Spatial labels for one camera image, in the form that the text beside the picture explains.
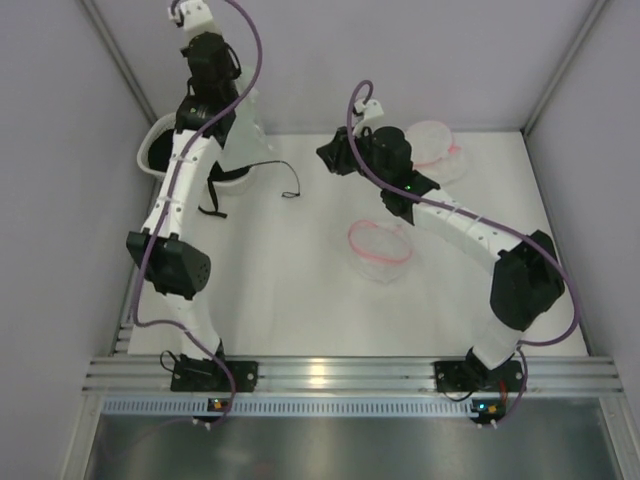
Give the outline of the mint green bra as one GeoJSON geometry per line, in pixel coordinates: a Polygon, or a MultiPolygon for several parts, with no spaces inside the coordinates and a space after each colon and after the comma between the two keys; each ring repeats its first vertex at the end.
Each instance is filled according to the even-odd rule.
{"type": "Polygon", "coordinates": [[[235,171],[247,166],[275,159],[260,119],[258,91],[253,86],[248,95],[235,108],[236,118],[227,135],[219,164],[223,171],[235,171]]]}

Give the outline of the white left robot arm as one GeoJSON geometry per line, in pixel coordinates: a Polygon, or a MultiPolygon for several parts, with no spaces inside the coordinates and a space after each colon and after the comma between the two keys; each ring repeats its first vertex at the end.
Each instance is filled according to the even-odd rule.
{"type": "Polygon", "coordinates": [[[195,36],[182,54],[191,76],[175,114],[167,172],[143,227],[127,237],[127,248],[138,267],[130,316],[136,326],[151,327],[151,322],[139,317],[142,289],[150,283],[172,313],[166,325],[182,335],[181,359],[210,363],[221,351],[203,294],[211,260],[193,245],[192,233],[210,171],[221,159],[236,121],[235,82],[241,68],[235,52],[218,33],[195,36]]]}

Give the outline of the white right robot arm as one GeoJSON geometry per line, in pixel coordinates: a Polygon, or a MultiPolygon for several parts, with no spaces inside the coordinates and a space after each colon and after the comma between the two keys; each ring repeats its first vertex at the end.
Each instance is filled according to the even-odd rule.
{"type": "Polygon", "coordinates": [[[340,127],[316,153],[331,173],[358,173],[376,184],[392,215],[436,234],[490,274],[492,316],[466,355],[470,370],[501,367],[534,321],[564,294],[550,236],[540,230],[519,236],[467,211],[414,167],[412,148],[400,129],[366,128],[350,138],[340,127]]]}

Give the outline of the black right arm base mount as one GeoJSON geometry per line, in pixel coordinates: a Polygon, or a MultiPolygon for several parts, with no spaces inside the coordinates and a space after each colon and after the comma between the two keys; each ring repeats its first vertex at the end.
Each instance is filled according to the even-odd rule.
{"type": "Polygon", "coordinates": [[[508,360],[489,370],[476,360],[441,360],[434,363],[436,390],[445,394],[517,393],[525,375],[522,364],[508,360]]]}

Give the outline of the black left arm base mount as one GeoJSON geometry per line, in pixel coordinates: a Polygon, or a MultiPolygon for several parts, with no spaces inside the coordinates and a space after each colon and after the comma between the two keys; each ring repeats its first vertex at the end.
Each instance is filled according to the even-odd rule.
{"type": "MultiPolygon", "coordinates": [[[[258,381],[259,363],[255,361],[224,360],[223,364],[235,382],[235,391],[253,392],[258,381]]],[[[231,380],[223,369],[210,359],[178,357],[172,371],[172,392],[231,392],[231,380]]]]}

